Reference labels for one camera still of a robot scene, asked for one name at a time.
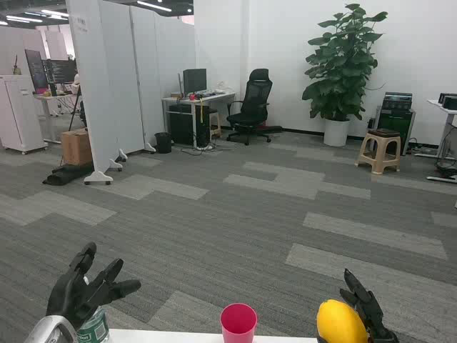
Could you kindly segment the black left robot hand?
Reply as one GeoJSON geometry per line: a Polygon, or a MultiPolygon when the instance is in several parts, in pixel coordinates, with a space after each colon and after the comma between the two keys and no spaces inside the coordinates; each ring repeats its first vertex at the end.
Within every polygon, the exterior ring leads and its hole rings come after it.
{"type": "Polygon", "coordinates": [[[66,318],[75,330],[79,330],[99,307],[123,299],[141,288],[137,279],[116,281],[124,265],[120,258],[86,283],[84,277],[94,262],[96,250],[94,242],[85,245],[71,261],[68,271],[59,277],[49,297],[46,314],[66,318]]]}

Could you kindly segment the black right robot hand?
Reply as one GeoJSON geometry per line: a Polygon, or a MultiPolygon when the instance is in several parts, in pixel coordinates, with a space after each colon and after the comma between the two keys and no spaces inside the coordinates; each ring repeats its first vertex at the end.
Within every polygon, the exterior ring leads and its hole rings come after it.
{"type": "Polygon", "coordinates": [[[361,318],[368,333],[368,342],[399,343],[396,334],[383,325],[383,311],[373,292],[367,290],[347,268],[344,280],[348,287],[340,289],[340,295],[361,318]]]}

